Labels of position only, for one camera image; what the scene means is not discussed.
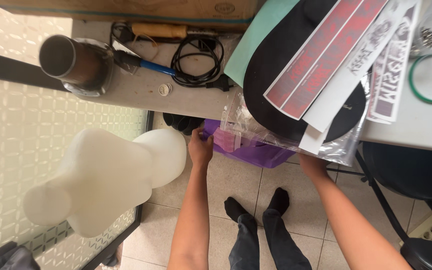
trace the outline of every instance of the foot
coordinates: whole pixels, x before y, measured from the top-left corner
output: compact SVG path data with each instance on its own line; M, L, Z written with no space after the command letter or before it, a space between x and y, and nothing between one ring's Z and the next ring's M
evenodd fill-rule
M241 204L235 200L233 197L228 197L224 201L224 209L226 210L226 215L228 215L234 222L238 222L238 218L243 214L249 214L246 209L241 206Z
M276 191L271 198L271 202L269 203L268 209L274 209L282 216L289 206L290 196L288 195L288 192L280 187L276 188Z

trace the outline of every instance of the beige floor tile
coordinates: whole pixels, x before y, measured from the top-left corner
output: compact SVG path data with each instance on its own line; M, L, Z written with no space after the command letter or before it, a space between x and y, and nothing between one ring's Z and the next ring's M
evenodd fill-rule
M361 169L360 164L354 159L353 166L345 166L345 165L339 165L340 170L350 171L350 172L357 172L357 173L363 173L363 169Z
M141 225L124 240L123 256L167 266L178 214L178 209L145 203Z
M295 233L289 233L293 241L301 252L308 258L311 267L316 270L318 267L319 255L321 252L321 246L323 245L322 239L304 236ZM268 242L266 240L265 230L258 226L258 238L259 238L259 263L260 269L264 270L276 270L273 257L269 251Z
M209 217L209 270L228 270L228 256L238 235L238 224L230 219Z
M294 163L294 164L299 164L300 163L300 157L299 154L296 153L292 156L290 156L287 160L287 163ZM330 163L328 165L328 168L333 168L333 169L338 169L338 163Z
M181 208L192 168L193 163L191 162L189 152L187 152L186 166L181 175L162 187L154 188L148 201L156 204Z
M287 163L295 163L295 164L299 164L300 163L300 157L299 155L296 153L292 156L290 156L287 160Z
M350 270L337 242L325 240L322 243L318 270Z
M162 129L162 128L172 128L171 126L166 125L163 119L163 113L160 111L154 112L153 117L153 129ZM186 141L186 145L188 145L189 141L191 141L191 136L183 135L184 140Z
M335 172L329 175L336 177ZM286 229L291 233L323 238L327 217L316 188L297 164L283 163L274 169L263 169L261 187L255 218L261 225L276 188L282 187L289 193L290 206L283 215Z
M166 267L123 256L120 270L165 270Z
M214 152L208 167L209 214L229 219L224 201L232 196L249 213L255 212L261 168Z
M336 183L343 193L351 200L356 208L364 217L378 230L389 242L398 246L399 238L391 226L383 208L379 204L373 189L368 183L360 181L360 176L347 173L339 173ZM398 218L401 226L408 226L411 210L413 208L413 199L401 196L385 187L379 185L381 191L386 197L391 209ZM328 225L325 239L336 241L331 226Z
M431 210L424 201L416 200L413 207L413 213L411 214L411 220L409 221L408 233L416 229L423 221L432 215Z

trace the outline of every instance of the black vinyl record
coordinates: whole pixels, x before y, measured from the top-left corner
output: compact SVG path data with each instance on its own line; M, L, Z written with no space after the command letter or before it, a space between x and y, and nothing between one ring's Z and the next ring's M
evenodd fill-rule
M243 87L246 106L259 124L284 138L301 141L308 123L281 113L263 94L335 3L336 0L299 1L264 38L249 61ZM360 83L334 117L325 142L349 132L361 119L365 106L366 96Z

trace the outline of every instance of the blue handle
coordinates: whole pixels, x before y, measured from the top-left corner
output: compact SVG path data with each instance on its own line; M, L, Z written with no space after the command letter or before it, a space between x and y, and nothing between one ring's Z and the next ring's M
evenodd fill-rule
M141 59L141 67L176 76L176 70Z

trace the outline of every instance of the purple plastic bag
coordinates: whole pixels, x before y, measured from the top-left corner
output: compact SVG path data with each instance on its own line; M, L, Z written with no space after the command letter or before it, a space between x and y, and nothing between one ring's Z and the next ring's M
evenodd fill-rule
M219 120L204 120L204 129L202 137L207 139L219 128L221 121ZM256 140L251 140L249 146L241 146L233 152L225 151L218 144L214 144L213 150L223 154L224 156L241 162L246 162L261 168L274 168L285 162L289 157L296 152L280 148L274 145L265 144Z

